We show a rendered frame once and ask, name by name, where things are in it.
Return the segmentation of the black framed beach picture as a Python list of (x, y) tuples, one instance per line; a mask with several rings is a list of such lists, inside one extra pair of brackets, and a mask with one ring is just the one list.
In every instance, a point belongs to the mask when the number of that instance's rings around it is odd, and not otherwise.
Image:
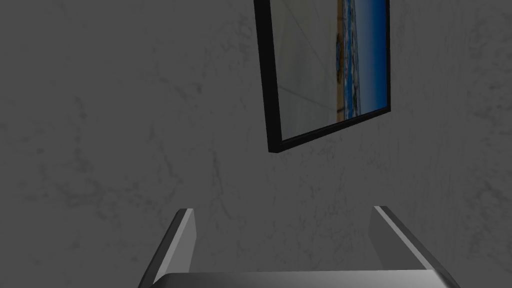
[(390, 0), (253, 4), (271, 153), (390, 112)]

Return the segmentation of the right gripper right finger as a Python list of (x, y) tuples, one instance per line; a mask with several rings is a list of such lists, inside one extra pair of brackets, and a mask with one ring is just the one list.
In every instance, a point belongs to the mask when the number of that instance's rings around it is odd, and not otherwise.
[(386, 270), (448, 271), (386, 206), (371, 209), (368, 236)]

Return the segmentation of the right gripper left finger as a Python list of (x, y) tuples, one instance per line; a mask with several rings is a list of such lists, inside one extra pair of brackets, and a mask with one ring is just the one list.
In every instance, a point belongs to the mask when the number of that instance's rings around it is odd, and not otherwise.
[(188, 273), (195, 243), (194, 209), (180, 208), (175, 213), (137, 288), (151, 288), (166, 274)]

